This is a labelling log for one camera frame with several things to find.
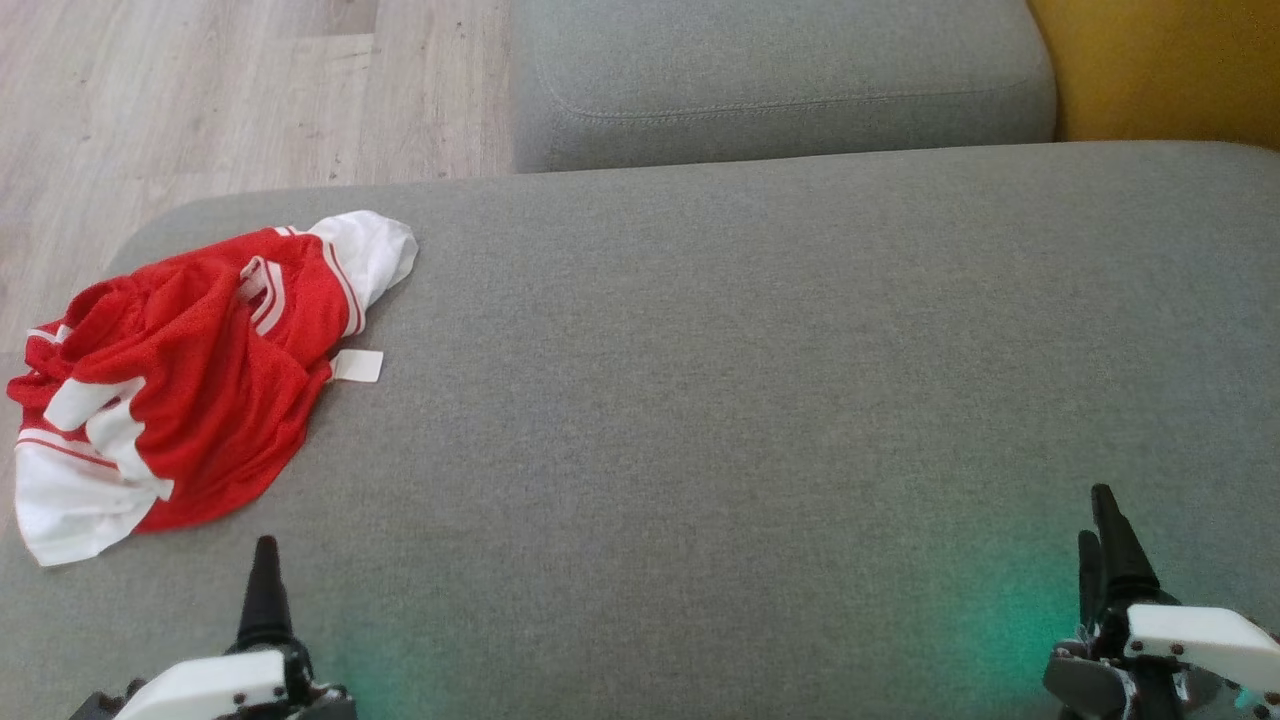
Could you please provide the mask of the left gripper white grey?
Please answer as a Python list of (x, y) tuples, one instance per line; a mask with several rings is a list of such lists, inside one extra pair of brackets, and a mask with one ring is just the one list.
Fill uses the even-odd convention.
[(237, 651), (136, 678), (122, 694), (96, 691), (73, 719), (355, 719), (344, 685), (315, 682), (296, 644), (278, 542), (259, 537), (237, 629)]

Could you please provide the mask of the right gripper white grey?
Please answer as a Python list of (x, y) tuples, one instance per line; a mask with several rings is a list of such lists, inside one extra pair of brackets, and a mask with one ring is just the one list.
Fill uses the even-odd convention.
[(1091, 506), (1096, 529), (1076, 536), (1080, 628), (1044, 670), (1061, 716), (1185, 719), (1225, 688), (1244, 717), (1277, 717), (1277, 635), (1230, 609), (1179, 605), (1110, 486), (1091, 487)]

